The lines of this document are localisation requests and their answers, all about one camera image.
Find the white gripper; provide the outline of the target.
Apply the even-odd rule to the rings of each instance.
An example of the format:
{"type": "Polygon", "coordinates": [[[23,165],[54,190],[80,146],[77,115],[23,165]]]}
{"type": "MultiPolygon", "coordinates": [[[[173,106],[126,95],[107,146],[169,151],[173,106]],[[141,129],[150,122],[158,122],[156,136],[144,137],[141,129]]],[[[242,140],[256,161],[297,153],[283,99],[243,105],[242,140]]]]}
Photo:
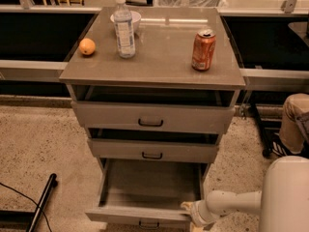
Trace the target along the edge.
{"type": "Polygon", "coordinates": [[[203,227],[214,224],[220,219],[219,215],[210,211],[205,200],[184,201],[181,207],[190,212],[193,221],[190,222],[190,232],[206,232],[203,227]]]}

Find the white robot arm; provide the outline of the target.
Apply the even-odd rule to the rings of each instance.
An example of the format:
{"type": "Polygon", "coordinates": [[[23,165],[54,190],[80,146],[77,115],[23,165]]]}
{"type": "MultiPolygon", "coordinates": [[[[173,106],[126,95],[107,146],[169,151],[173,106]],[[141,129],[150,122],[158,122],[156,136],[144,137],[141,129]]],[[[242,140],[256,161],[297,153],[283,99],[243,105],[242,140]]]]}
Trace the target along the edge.
{"type": "Polygon", "coordinates": [[[258,232],[309,232],[309,159],[275,160],[259,191],[214,190],[181,207],[191,217],[190,232],[209,232],[217,220],[235,212],[257,215],[258,232]]]}

